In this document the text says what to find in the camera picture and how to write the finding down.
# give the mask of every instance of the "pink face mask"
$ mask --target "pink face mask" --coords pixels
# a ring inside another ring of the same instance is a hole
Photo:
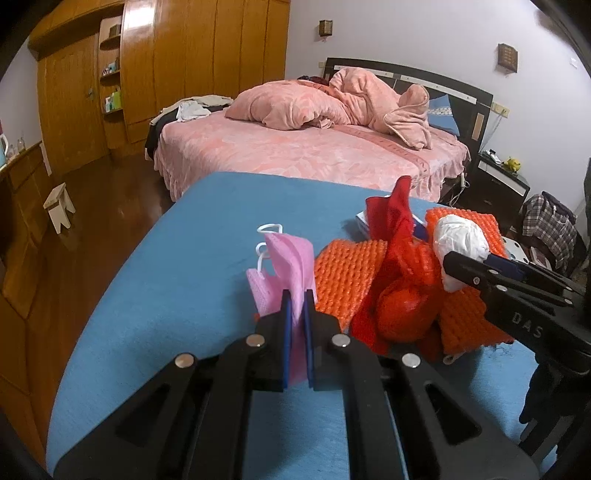
[[[265,230],[273,226],[279,227],[279,232]],[[306,341],[301,311],[306,290],[311,288],[316,299],[314,248],[305,238],[283,233],[281,225],[264,225],[259,227],[258,231],[265,234],[267,251],[261,251],[264,243],[256,246],[256,253],[259,255],[258,267],[248,269],[246,277],[261,317],[281,310],[283,290],[289,290],[291,293],[293,316],[289,385],[295,385],[306,379]],[[263,269],[264,258],[271,259],[275,275]]]

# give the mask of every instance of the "metal rivet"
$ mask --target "metal rivet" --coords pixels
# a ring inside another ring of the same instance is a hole
[[[179,368],[187,368],[195,363],[195,357],[190,353],[181,353],[174,359],[174,364]]]
[[[265,344],[265,337],[258,333],[253,333],[246,337],[246,344],[251,347],[259,347]]]
[[[402,363],[409,368],[417,368],[421,364],[421,357],[414,353],[405,353],[402,356]]]
[[[349,338],[349,335],[345,335],[344,333],[337,333],[336,335],[333,335],[330,341],[334,346],[344,348],[351,343],[351,338]]]

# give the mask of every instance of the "blue pillow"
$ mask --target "blue pillow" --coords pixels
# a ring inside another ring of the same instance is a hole
[[[427,111],[429,125],[443,130],[449,134],[460,136],[460,129],[453,118],[452,106],[449,104],[449,96],[444,95],[439,98],[429,100],[429,110]]]

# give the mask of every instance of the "white stool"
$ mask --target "white stool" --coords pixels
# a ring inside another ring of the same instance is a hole
[[[57,233],[61,232],[62,225],[70,228],[70,220],[68,219],[66,210],[76,213],[76,209],[70,200],[65,183],[58,185],[51,191],[43,204],[43,208],[49,212],[49,217]]]

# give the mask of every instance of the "yellow toy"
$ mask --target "yellow toy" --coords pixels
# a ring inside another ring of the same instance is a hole
[[[505,168],[513,173],[517,173],[521,168],[521,162],[516,158],[509,157],[509,160],[503,163]]]

